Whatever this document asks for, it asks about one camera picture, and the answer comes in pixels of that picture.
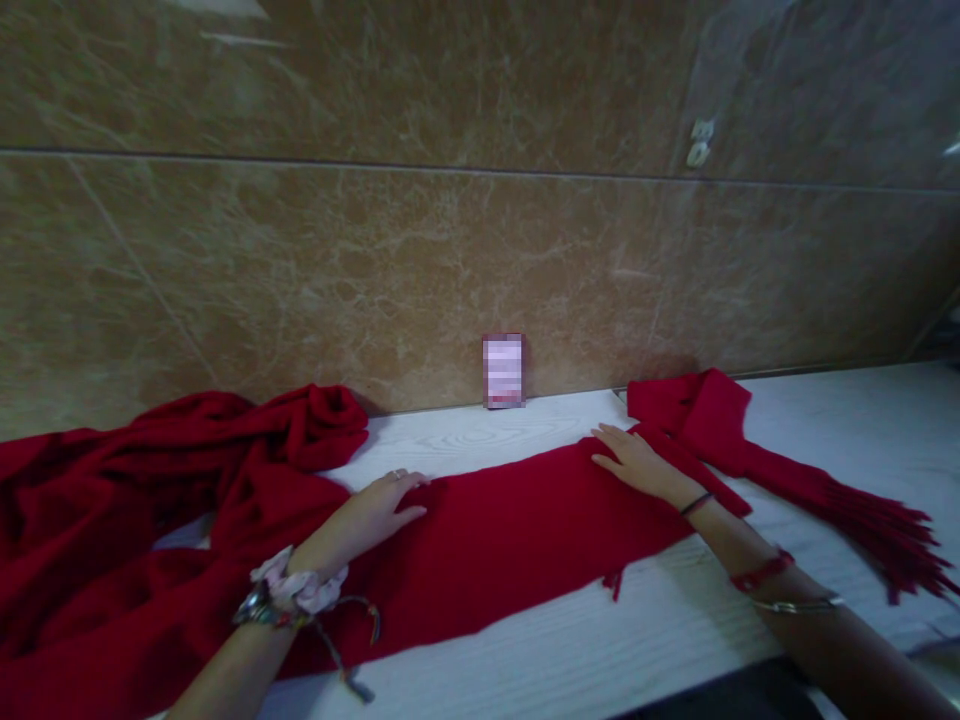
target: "brown marble tile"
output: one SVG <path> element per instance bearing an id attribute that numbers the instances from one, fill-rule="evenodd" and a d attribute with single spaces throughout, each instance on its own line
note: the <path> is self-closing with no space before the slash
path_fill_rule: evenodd
<path id="1" fill-rule="evenodd" d="M 210 385 L 65 161 L 0 158 L 0 255 L 0 440 Z"/>
<path id="2" fill-rule="evenodd" d="M 688 176 L 960 188 L 960 5 L 743 0 L 703 24 L 673 171 Z M 711 157 L 686 169 L 694 120 Z"/>
<path id="3" fill-rule="evenodd" d="M 265 400 L 343 382 L 391 411 L 479 402 L 486 332 L 527 334 L 533 395 L 640 369 L 660 279 L 617 265 L 628 243 L 658 242 L 646 183 L 82 168 L 224 388 Z"/>
<path id="4" fill-rule="evenodd" d="M 645 376 L 895 359 L 956 283 L 955 197 L 668 188 Z"/>
<path id="5" fill-rule="evenodd" d="M 720 4 L 9 0 L 0 107 L 72 148 L 660 175 Z"/>

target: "red scarf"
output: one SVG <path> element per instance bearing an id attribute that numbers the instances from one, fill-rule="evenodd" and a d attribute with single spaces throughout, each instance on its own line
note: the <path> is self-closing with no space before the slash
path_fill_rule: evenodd
<path id="1" fill-rule="evenodd" d="M 930 517 L 896 500 L 842 485 L 823 470 L 764 450 L 743 436 L 751 394 L 719 370 L 672 380 L 630 383 L 631 417 L 670 433 L 704 462 L 732 477 L 746 477 L 825 520 L 879 564 L 890 604 L 901 592 L 923 588 L 937 597 L 960 594 L 943 572 L 950 563 L 930 551 L 938 545 L 924 522 Z"/>
<path id="2" fill-rule="evenodd" d="M 230 634 L 250 569 L 349 497 L 308 473 L 346 463 L 366 423 L 346 389 L 309 386 L 261 407 L 205 393 L 112 432 L 0 444 L 0 717 L 138 718 L 173 704 Z M 639 430 L 749 512 L 678 444 Z M 597 452 L 585 438 L 412 493 L 428 514 L 352 562 L 344 586 L 378 605 L 380 641 L 359 606 L 325 622 L 346 662 L 477 632 L 692 533 L 596 466 Z M 213 509 L 210 550 L 151 550 Z M 281 674 L 332 667 L 308 630 Z"/>

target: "pixelated phone screen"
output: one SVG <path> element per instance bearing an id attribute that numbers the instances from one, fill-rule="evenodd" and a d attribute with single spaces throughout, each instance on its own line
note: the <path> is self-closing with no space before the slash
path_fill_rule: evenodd
<path id="1" fill-rule="evenodd" d="M 523 334 L 483 336 L 483 406 L 523 407 Z"/>

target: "hand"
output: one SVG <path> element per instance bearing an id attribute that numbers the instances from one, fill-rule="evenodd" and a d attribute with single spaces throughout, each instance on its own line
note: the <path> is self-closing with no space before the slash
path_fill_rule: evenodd
<path id="1" fill-rule="evenodd" d="M 332 577 L 358 555 L 379 545 L 427 512 L 408 507 L 396 512 L 409 490 L 429 482 L 421 473 L 394 470 L 351 497 L 290 558 L 290 573 L 310 570 Z"/>
<path id="2" fill-rule="evenodd" d="M 678 509 L 703 495 L 702 485 L 657 455 L 636 433 L 627 433 L 603 423 L 599 429 L 590 432 L 610 448 L 620 462 L 606 455 L 594 455 L 593 461 L 630 487 L 666 500 Z"/>

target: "white scrunchie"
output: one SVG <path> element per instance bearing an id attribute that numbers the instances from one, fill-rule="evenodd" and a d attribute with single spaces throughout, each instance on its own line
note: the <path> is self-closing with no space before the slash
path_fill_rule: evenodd
<path id="1" fill-rule="evenodd" d="M 348 566 L 327 580 L 320 582 L 315 572 L 287 575 L 287 563 L 293 553 L 293 545 L 284 548 L 256 570 L 250 571 L 250 579 L 258 583 L 267 581 L 270 597 L 285 610 L 299 607 L 310 615 L 316 615 L 335 603 L 340 597 L 340 586 L 347 579 Z"/>

